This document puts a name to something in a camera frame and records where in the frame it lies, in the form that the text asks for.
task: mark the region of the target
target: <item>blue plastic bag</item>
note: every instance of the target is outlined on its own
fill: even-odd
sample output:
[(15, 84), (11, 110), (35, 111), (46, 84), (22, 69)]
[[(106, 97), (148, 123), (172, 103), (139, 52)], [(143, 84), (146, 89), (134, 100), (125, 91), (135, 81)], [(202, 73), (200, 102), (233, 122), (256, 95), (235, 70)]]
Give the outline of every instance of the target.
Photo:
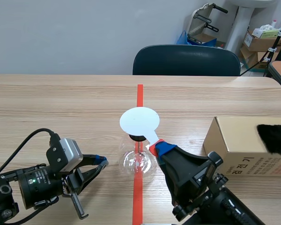
[(187, 42), (187, 34), (186, 34), (185, 30), (180, 35), (180, 37), (179, 37), (179, 39), (178, 39), (176, 44), (177, 45), (192, 45), (192, 44)]

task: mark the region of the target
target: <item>white paper disc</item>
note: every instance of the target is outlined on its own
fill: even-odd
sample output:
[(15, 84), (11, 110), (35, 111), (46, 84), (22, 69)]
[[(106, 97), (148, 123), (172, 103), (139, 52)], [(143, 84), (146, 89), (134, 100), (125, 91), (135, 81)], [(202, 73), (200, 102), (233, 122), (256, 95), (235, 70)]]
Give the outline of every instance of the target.
[(158, 141), (155, 130), (159, 122), (159, 116), (153, 109), (135, 107), (129, 109), (121, 116), (120, 126), (129, 135), (145, 136), (151, 144), (154, 144)]

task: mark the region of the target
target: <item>sink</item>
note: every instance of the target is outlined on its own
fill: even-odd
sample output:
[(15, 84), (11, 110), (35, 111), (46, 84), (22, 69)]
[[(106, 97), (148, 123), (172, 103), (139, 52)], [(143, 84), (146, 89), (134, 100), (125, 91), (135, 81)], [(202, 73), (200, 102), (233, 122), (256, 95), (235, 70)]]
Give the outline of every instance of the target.
[(246, 8), (266, 8), (277, 0), (229, 0), (233, 5)]
[(239, 6), (238, 13), (233, 23), (225, 49), (236, 55), (242, 46), (244, 35), (248, 29), (254, 8), (270, 7), (278, 0), (229, 0), (232, 4)]

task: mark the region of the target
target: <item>white wall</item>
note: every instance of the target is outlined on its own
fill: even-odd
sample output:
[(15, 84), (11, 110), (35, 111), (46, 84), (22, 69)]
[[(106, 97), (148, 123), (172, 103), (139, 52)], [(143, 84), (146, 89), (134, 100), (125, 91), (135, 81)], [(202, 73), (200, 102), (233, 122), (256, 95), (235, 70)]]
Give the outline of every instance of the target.
[(271, 24), (277, 20), (276, 28), (281, 27), (281, 0), (277, 0), (268, 8), (256, 8), (253, 12), (250, 27), (257, 28), (265, 24)]
[(173, 44), (206, 2), (226, 40), (236, 7), (226, 0), (0, 0), (0, 73), (131, 74), (143, 47)]

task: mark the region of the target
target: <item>screw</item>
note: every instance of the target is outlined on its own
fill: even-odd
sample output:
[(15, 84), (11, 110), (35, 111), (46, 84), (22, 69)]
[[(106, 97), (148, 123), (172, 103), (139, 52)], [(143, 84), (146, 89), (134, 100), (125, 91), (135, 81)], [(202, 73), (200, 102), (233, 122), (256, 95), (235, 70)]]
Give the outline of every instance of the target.
[(11, 216), (12, 216), (12, 211), (11, 210), (4, 210), (3, 212), (2, 212), (2, 217), (4, 217), (4, 218), (10, 218)]

